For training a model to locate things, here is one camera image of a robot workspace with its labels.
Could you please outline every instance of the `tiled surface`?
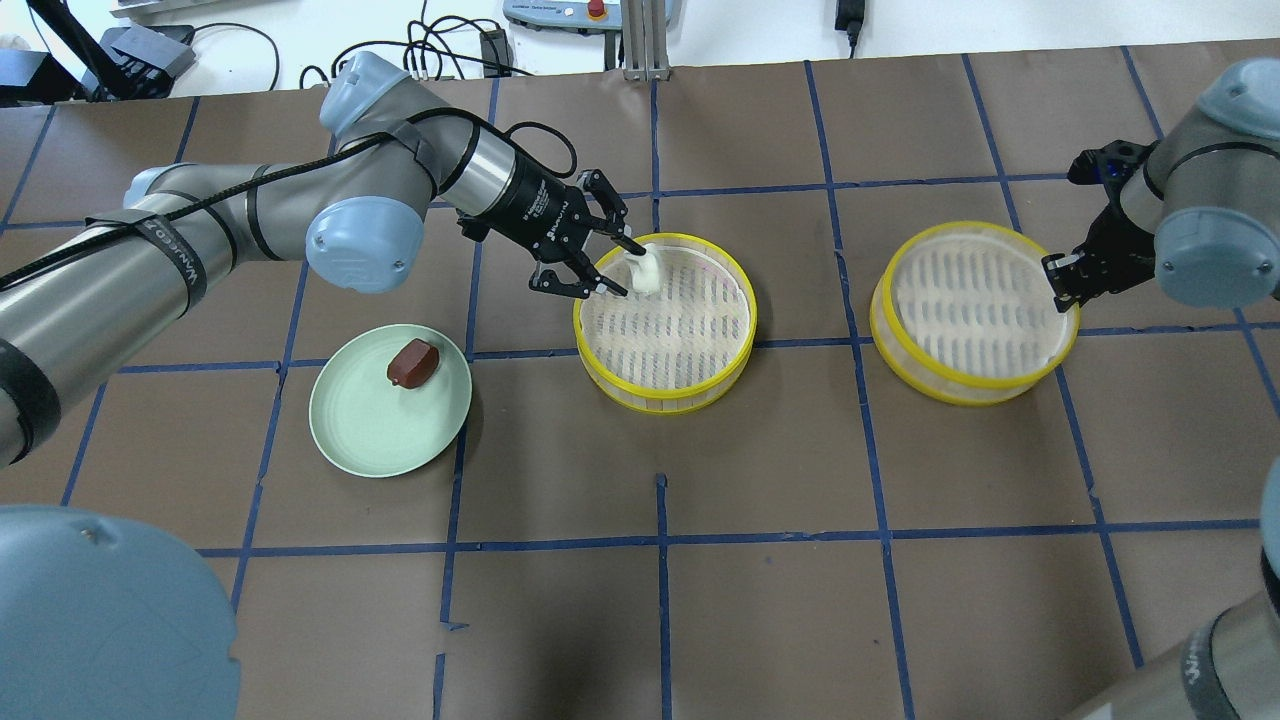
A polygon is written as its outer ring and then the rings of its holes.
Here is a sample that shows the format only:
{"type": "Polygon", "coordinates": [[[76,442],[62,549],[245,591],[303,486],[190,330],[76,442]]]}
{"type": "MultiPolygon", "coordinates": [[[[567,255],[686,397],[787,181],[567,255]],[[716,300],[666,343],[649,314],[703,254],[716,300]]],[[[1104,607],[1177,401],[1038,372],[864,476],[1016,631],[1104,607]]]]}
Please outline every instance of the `tiled surface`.
{"type": "Polygon", "coordinates": [[[874,543],[672,548],[673,715],[900,717],[881,575],[874,543]]]}
{"type": "MultiPolygon", "coordinates": [[[[681,418],[614,405],[566,351],[571,304],[527,292],[529,255],[500,237],[477,252],[440,208],[389,295],[237,270],[96,415],[78,404],[4,471],[0,502],[70,487],[204,551],[238,603],[242,719],[1061,715],[1256,588],[1280,305],[1242,327],[1155,286],[1098,299],[1061,374],[964,410],[886,369],[870,292],[946,220],[1074,247],[1102,205],[1061,179],[1076,152],[1153,137],[1139,90],[1165,122],[1268,46],[1133,49],[1142,88],[1123,50],[680,68],[653,95],[616,76],[433,85],[499,126],[564,129],[631,193],[637,233],[658,222],[742,261],[762,346],[731,393],[681,418]],[[471,351],[465,441],[404,478],[343,475],[307,430],[319,366],[406,322],[471,351]]],[[[60,106],[17,197],[44,115],[0,113],[0,266],[179,147],[323,154],[319,101],[60,106]]]]}
{"type": "Polygon", "coordinates": [[[1060,717],[1132,670],[1098,539],[893,544],[918,717],[1060,717]]]}

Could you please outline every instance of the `round basket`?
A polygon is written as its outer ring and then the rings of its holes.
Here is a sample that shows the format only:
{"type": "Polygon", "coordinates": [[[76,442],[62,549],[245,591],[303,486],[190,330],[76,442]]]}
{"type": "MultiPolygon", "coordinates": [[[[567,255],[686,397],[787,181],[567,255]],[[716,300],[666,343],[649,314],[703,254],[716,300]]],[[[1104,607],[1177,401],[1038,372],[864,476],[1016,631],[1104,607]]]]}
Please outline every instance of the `round basket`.
{"type": "MultiPolygon", "coordinates": [[[[573,334],[588,375],[617,402],[657,415],[691,413],[742,374],[755,340],[755,292],[742,268],[705,240],[680,233],[636,238],[658,255],[660,290],[594,295],[573,304],[573,334]]],[[[630,286],[621,247],[603,274],[630,286]]]]}
{"type": "Polygon", "coordinates": [[[872,336],[915,389],[956,405],[1027,392],[1075,343],[1078,307],[1059,313],[1044,250],[1011,229],[946,223],[906,242],[872,296],[872,336]]]}

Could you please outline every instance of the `light green plate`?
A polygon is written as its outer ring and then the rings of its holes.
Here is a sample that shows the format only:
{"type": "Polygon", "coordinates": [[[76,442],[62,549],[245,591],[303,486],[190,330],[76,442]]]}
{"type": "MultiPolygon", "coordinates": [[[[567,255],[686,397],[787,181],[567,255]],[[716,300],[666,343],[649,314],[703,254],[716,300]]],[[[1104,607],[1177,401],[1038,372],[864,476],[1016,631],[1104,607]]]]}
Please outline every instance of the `light green plate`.
{"type": "Polygon", "coordinates": [[[471,407],[471,369],[458,346],[422,325],[384,325],[334,354],[311,389],[311,437],[339,469],[389,478],[429,462],[453,442],[471,407]],[[387,365],[411,340],[440,350],[421,387],[387,379],[387,365]]]}

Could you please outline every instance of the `yellow basket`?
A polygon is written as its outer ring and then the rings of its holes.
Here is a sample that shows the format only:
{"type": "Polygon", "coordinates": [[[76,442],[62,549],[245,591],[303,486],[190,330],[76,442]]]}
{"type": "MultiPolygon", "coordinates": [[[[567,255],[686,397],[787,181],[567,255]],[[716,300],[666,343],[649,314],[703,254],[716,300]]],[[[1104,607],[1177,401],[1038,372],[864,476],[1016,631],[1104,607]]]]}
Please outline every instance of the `yellow basket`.
{"type": "Polygon", "coordinates": [[[945,223],[909,240],[872,296],[872,337],[924,395],[986,406],[1030,389],[1075,343],[1079,307],[1059,314],[1039,259],[1009,228],[945,223]]]}
{"type": "MultiPolygon", "coordinates": [[[[650,252],[658,252],[660,259],[660,266],[663,273],[672,275],[667,278],[663,283],[663,288],[654,295],[636,295],[630,293],[626,299],[620,299],[614,296],[593,296],[589,300],[577,300],[573,302],[573,336],[577,341],[579,356],[582,359],[582,365],[586,368],[586,374],[591,380],[602,389],[605,395],[612,397],[618,404],[630,407],[632,410],[639,410],[641,413],[649,413],[654,415],[678,415],[682,413],[692,413],[700,407],[705,407],[723,396],[728,389],[737,382],[737,378],[742,374],[742,369],[746,366],[746,360],[751,354],[751,343],[755,341],[755,323],[756,323],[756,306],[755,306],[755,291],[751,288],[751,282],[748,279],[746,273],[742,270],[741,265],[733,260],[728,252],[724,252],[716,245],[707,242],[705,240],[681,233],[653,233],[644,237],[636,238],[636,242],[644,245],[650,252]],[[708,278],[714,275],[718,278],[716,282],[718,284],[701,284],[692,287],[691,283],[681,283],[680,278],[676,278],[675,273],[680,269],[687,269],[689,264],[695,265],[696,269],[701,269],[707,273],[708,278]],[[700,291],[701,296],[695,297],[695,291],[700,291]],[[745,318],[730,318],[728,315],[721,315],[719,324],[712,323],[710,334],[718,336],[721,352],[717,356],[710,354],[712,357],[704,357],[708,354],[701,354],[699,359],[699,368],[705,368],[704,372],[699,372],[692,368],[692,354],[685,354],[682,359],[687,361],[690,370],[681,374],[677,369],[675,374],[662,375],[664,383],[644,383],[645,368],[650,366],[646,359],[652,359],[652,366],[654,368],[654,378],[659,377],[658,372],[658,352],[650,355],[641,354],[641,360],[639,363],[641,370],[640,377],[636,377],[634,370],[635,366],[635,354],[631,354],[631,372],[623,373],[621,365],[622,354],[614,354],[612,348],[605,348],[602,346],[602,341],[596,341],[596,347],[593,347],[591,341],[588,338],[588,332],[584,327],[584,315],[590,315],[586,320],[591,328],[591,334],[594,336],[596,331],[603,329],[598,323],[603,322],[603,318],[609,313],[631,313],[634,318],[634,327],[643,327],[645,332],[649,331],[649,323],[657,323],[662,318],[664,299],[676,302],[682,300],[684,302],[705,302],[709,306],[709,311],[719,306],[721,302],[724,304],[723,311],[732,311],[741,315],[745,304],[745,318]],[[732,350],[726,350],[727,346],[732,345],[732,350]],[[654,387],[655,384],[664,384],[668,387],[654,387]]],[[[630,270],[627,269],[626,260],[622,258],[623,250],[617,247],[609,251],[604,258],[600,259],[599,269],[603,274],[609,275],[614,279],[622,282],[623,286],[627,284],[625,279],[630,279],[630,270]]],[[[687,281],[689,275],[682,275],[687,281]]],[[[671,315],[664,318],[667,322],[663,324],[667,328],[667,336],[671,336],[673,324],[671,322],[671,315]]],[[[700,323],[701,337],[707,337],[707,327],[700,323]]],[[[677,337],[684,337],[681,328],[685,328],[680,319],[675,322],[675,332],[677,337]]],[[[692,320],[690,319],[689,332],[692,332],[692,320]]],[[[667,359],[663,363],[669,365],[669,354],[672,348],[667,347],[667,359]]],[[[678,366],[681,356],[677,355],[678,366]]]]}

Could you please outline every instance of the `brown object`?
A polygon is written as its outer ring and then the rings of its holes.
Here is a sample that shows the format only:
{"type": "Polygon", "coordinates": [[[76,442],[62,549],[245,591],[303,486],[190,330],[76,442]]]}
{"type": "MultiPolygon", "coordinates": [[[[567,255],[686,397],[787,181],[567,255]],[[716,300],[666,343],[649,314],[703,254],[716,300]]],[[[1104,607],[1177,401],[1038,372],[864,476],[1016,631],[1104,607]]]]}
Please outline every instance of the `brown object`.
{"type": "Polygon", "coordinates": [[[393,386],[413,389],[425,383],[440,366],[440,351],[426,341],[413,338],[401,348],[387,366],[387,379],[393,386]]]}

